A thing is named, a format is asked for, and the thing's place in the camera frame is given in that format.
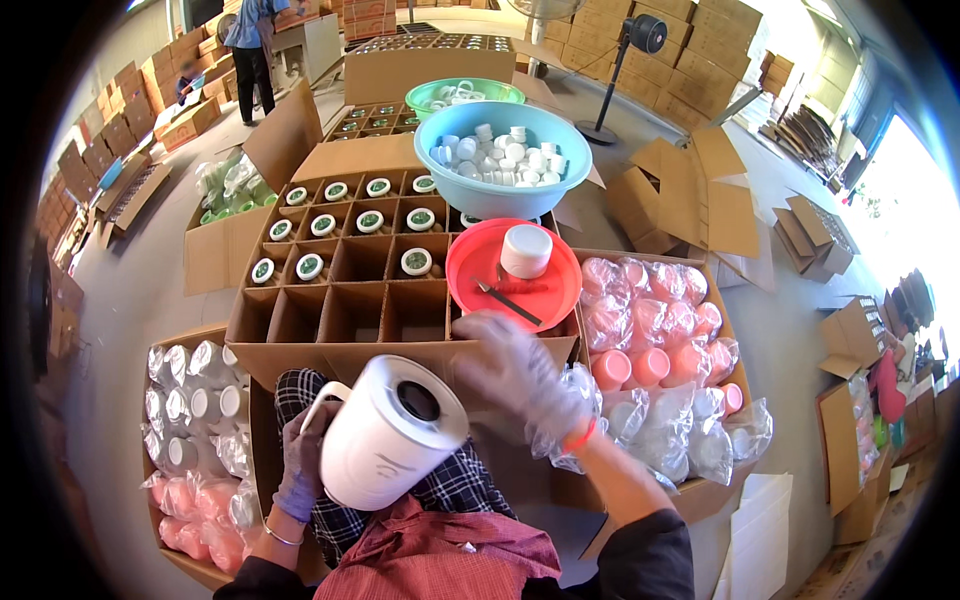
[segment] worker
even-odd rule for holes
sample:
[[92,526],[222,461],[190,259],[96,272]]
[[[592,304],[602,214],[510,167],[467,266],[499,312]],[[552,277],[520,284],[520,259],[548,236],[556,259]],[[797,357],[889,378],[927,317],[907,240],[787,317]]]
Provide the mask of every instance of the worker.
[[917,369],[917,338],[920,325],[913,313],[903,313],[894,331],[884,329],[882,338],[887,346],[883,355],[870,370],[870,390],[876,391],[880,415],[888,423],[903,416],[906,400],[913,391]]
[[[560,383],[540,340],[505,317],[471,313],[454,332],[479,340],[489,361],[457,357],[457,376],[487,400],[562,440],[620,527],[589,581],[560,588],[560,561],[546,533],[516,519],[470,439],[391,507],[363,513],[324,495],[321,436],[340,402],[300,426],[325,379],[308,369],[276,386],[283,479],[264,533],[235,579],[214,593],[234,598],[693,598],[686,525],[646,467],[596,427],[592,409]],[[312,523],[333,570],[316,588],[294,569]]]
[[224,45],[233,52],[237,70],[237,94],[240,98],[240,118],[247,127],[253,121],[253,85],[260,90],[264,116],[276,105],[270,69],[274,61],[274,20],[278,15],[303,16],[304,8],[290,8],[289,0],[243,0],[237,19],[230,26]]
[[180,65],[180,78],[177,80],[177,104],[183,106],[187,95],[193,91],[192,83],[200,77],[200,67],[193,59],[187,59]]

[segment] gloved hand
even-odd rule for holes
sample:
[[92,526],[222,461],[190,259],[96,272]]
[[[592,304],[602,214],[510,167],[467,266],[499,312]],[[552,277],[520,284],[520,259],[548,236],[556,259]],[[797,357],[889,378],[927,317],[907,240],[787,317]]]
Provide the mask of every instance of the gloved hand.
[[560,372],[540,340],[492,311],[470,313],[453,323],[460,337],[483,342],[492,369],[467,356],[454,358],[454,368],[487,400],[499,404],[553,440],[561,441],[592,414],[560,383]]
[[274,494],[274,504],[301,523],[310,520],[310,511],[324,491],[320,481],[320,443],[327,426],[342,402],[324,402],[306,433],[300,427],[309,408],[283,426],[283,480]]

